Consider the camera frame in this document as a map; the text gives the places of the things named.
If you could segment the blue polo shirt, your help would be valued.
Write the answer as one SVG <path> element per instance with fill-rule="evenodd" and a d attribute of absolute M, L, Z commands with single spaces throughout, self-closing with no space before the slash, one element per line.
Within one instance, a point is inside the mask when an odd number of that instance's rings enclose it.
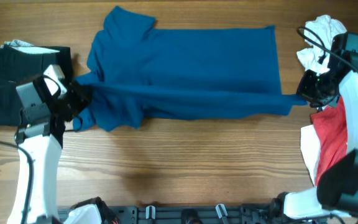
<path fill-rule="evenodd" d="M 146 117 L 241 119 L 286 116 L 304 105 L 282 93 L 275 29 L 156 29 L 155 18 L 115 7 L 95 35 L 89 106 L 73 127 L 138 128 Z"/>

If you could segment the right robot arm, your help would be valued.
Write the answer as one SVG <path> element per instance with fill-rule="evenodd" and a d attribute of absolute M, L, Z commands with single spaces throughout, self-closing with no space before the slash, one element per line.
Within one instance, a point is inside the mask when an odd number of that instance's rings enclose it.
<path fill-rule="evenodd" d="M 298 193 L 283 192 L 270 205 L 256 210 L 266 223 L 322 223 L 340 212 L 358 221 L 358 34 L 346 32 L 333 38 L 328 72 L 307 70 L 296 94 L 312 107 L 344 102 L 347 125 L 346 155 L 322 174 L 317 186 Z"/>

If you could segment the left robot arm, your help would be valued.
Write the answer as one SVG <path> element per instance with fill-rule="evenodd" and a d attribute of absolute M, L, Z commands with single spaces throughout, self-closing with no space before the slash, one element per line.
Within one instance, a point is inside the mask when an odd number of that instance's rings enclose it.
<path fill-rule="evenodd" d="M 8 223 L 58 223 L 57 169 L 65 124 L 91 101 L 78 82 L 63 85 L 42 75 L 17 86 L 19 116 L 25 120 L 15 134 L 20 166 L 16 197 Z"/>

